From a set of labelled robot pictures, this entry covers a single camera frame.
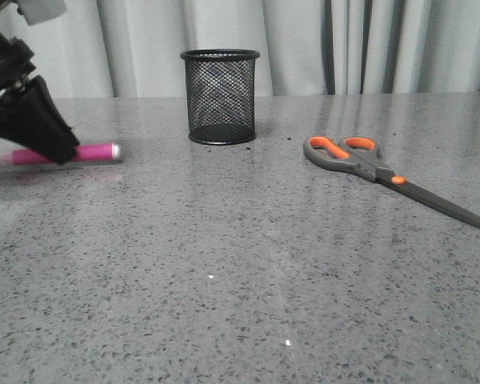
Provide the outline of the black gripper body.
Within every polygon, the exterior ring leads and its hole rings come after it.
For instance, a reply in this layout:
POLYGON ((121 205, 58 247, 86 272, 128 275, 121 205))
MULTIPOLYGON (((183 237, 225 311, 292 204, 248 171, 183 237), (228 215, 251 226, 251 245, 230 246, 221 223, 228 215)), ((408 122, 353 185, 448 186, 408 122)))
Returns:
MULTIPOLYGON (((0 12, 10 1, 0 0, 0 12)), ((17 12, 29 25, 39 24, 61 16, 67 7, 64 1, 16 1, 17 12)), ((0 93, 21 82, 35 66, 30 62, 34 53, 16 38, 8 39, 0 32, 0 93)))

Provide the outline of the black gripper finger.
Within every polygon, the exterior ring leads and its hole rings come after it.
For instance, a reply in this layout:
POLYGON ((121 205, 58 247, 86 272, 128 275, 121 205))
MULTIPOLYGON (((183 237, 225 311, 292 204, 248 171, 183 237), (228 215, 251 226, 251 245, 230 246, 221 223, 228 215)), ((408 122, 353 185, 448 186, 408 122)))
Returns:
POLYGON ((76 156, 79 140, 58 112, 45 80, 37 76, 0 97, 0 138, 62 165, 76 156))

